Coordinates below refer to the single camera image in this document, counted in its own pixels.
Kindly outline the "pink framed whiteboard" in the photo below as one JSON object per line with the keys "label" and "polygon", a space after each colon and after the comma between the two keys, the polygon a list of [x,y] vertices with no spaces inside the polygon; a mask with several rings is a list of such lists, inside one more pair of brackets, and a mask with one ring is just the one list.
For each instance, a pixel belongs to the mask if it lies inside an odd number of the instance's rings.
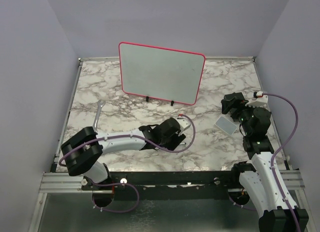
{"label": "pink framed whiteboard", "polygon": [[118,51],[124,93],[185,105],[196,103],[204,54],[132,42],[120,42]]}

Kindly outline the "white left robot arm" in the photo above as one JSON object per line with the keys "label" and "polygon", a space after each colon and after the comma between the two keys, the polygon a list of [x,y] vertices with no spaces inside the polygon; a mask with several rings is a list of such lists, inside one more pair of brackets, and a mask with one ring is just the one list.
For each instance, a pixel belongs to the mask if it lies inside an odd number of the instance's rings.
{"label": "white left robot arm", "polygon": [[62,144],[59,165],[66,167],[69,176],[83,175],[103,190],[113,181],[107,165],[98,161],[102,155],[155,149],[173,152],[186,138],[184,131],[190,126],[182,116],[111,134],[98,133],[92,126],[87,126]]}

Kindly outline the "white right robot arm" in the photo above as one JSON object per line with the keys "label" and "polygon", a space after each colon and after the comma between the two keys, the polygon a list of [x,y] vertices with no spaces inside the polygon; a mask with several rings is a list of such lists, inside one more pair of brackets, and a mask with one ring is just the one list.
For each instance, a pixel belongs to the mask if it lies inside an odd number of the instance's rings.
{"label": "white right robot arm", "polygon": [[252,107],[243,98],[233,98],[226,113],[238,121],[244,131],[243,148],[251,164],[234,165],[229,181],[243,187],[258,213],[261,232],[303,232],[308,212],[298,207],[279,171],[275,152],[267,136],[271,112]]}

